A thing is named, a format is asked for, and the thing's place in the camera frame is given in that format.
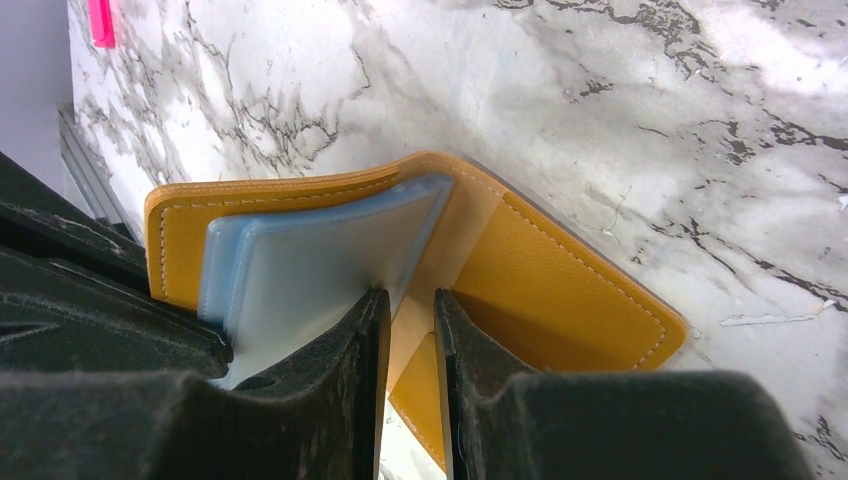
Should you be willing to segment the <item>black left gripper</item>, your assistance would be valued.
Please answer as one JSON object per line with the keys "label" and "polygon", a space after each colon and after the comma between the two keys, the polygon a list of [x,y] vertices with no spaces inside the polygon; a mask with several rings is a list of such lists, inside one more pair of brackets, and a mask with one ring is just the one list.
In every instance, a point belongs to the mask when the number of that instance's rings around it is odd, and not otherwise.
{"label": "black left gripper", "polygon": [[231,358],[220,331],[151,298],[138,244],[2,156],[2,370],[219,378]]}

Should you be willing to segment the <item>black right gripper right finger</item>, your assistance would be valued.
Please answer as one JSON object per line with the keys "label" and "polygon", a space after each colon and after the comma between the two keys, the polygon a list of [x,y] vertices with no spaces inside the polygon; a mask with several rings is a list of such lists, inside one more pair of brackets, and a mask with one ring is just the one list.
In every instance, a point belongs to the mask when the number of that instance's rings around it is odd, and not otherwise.
{"label": "black right gripper right finger", "polygon": [[543,373],[435,294],[451,479],[809,479],[775,401],[729,371]]}

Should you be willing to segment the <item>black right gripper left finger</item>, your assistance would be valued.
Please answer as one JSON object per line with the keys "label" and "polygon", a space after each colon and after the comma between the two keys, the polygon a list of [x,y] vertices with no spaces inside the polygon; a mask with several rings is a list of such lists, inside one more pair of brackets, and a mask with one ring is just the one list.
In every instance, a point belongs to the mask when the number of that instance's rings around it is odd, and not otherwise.
{"label": "black right gripper left finger", "polygon": [[5,479],[374,479],[390,298],[225,390],[188,371],[1,377]]}

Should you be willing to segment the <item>yellow leather card holder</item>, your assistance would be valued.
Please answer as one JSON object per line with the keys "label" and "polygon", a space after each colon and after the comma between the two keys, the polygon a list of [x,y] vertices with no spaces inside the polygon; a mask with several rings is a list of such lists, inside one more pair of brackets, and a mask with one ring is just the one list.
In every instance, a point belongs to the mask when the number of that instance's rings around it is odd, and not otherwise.
{"label": "yellow leather card holder", "polygon": [[314,212],[444,174],[453,186],[395,294],[388,392],[419,444],[446,462],[437,403],[434,293],[521,360],[554,372],[653,370],[684,343],[680,315],[489,171],[440,152],[306,178],[173,183],[145,201],[150,291],[198,310],[207,230],[232,215]]}

